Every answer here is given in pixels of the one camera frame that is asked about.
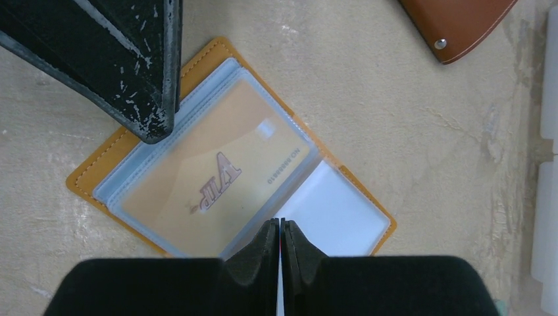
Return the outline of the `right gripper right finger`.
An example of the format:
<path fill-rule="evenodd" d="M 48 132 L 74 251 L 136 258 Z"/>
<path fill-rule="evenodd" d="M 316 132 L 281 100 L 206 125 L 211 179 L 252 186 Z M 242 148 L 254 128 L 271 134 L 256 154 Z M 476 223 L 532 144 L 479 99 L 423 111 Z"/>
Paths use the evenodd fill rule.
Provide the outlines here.
<path fill-rule="evenodd" d="M 454 256 L 327 256 L 281 220 L 286 315 L 498 315 L 476 270 Z"/>

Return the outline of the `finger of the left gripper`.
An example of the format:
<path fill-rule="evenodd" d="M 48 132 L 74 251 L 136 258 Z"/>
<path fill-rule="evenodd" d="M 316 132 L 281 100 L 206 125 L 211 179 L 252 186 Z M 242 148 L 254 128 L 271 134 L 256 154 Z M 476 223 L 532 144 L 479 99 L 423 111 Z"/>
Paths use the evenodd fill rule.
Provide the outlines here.
<path fill-rule="evenodd" d="M 181 42 L 181 1 L 1 2 L 5 49 L 147 144 L 174 129 Z"/>

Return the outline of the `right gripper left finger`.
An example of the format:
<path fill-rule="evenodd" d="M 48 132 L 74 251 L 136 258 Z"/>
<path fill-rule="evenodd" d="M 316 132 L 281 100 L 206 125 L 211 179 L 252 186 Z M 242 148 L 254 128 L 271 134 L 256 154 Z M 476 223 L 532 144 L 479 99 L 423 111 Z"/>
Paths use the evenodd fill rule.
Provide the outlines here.
<path fill-rule="evenodd" d="M 89 259 L 59 285 L 46 315 L 274 315 L 278 219 L 229 259 Z"/>

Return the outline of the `thin white card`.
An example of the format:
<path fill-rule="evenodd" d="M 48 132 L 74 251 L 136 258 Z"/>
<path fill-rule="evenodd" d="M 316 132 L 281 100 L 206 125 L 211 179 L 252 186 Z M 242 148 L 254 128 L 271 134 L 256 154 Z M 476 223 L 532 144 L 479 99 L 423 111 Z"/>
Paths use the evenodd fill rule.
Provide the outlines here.
<path fill-rule="evenodd" d="M 284 287 L 282 276 L 282 252 L 279 250 L 278 257 L 278 283 L 277 283 L 277 300 L 276 300 L 276 315 L 284 316 Z"/>

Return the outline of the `gold VIP card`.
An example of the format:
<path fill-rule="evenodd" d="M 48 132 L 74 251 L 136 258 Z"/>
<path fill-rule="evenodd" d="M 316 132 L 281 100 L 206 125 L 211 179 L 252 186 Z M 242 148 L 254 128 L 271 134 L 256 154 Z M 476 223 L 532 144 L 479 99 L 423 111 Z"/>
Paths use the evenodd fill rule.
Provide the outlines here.
<path fill-rule="evenodd" d="M 228 251 L 313 152 L 308 137 L 247 76 L 153 153 L 118 210 L 174 255 Z"/>

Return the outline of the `orange card holder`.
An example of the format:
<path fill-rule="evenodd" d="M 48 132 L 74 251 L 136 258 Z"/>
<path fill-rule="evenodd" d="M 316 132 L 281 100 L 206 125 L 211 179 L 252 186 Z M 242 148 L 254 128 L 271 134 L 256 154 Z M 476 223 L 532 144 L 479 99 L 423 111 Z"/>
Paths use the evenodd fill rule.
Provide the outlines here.
<path fill-rule="evenodd" d="M 149 145 L 128 129 L 118 129 L 67 178 L 68 189 L 166 256 L 196 257 L 165 251 L 150 233 L 138 228 L 118 210 L 118 201 L 146 169 L 152 154 L 170 145 L 181 130 L 200 119 L 208 109 L 209 100 L 240 76 L 247 76 L 265 91 L 308 137 L 313 152 L 287 184 L 268 200 L 241 238 L 215 257 L 231 258 L 252 241 L 269 219 L 295 221 L 306 238 L 329 256 L 376 253 L 395 230 L 395 219 L 224 37 L 211 40 L 182 68 L 180 110 L 167 138 Z"/>

